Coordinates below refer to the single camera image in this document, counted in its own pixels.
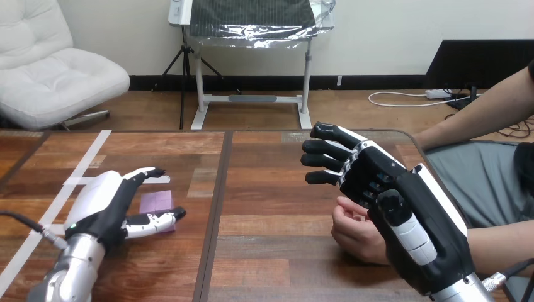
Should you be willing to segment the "person's hand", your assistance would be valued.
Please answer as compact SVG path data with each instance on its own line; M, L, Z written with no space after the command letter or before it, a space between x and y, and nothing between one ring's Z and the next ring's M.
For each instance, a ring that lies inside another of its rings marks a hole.
M388 265L385 241L368 217L368 210L347 197L336 198L331 235L336 243L358 260Z

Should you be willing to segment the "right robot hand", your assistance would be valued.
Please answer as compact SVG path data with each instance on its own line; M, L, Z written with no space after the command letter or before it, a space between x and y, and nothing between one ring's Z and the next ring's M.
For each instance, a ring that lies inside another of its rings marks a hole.
M429 170L405 168L374 141L316 123L301 162L309 184L331 184L368 215L403 280L433 301L482 301L467 228Z

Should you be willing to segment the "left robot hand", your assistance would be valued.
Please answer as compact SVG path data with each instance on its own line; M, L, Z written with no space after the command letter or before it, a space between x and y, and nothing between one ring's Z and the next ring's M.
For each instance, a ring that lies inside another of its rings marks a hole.
M186 216L180 206L128 216L138 188L149 178L166 173L157 167L143 167L121 175L107 171L89 181L78 194L64 223L65 240L73 246L88 237L108 252L126 239L148 237L175 225Z

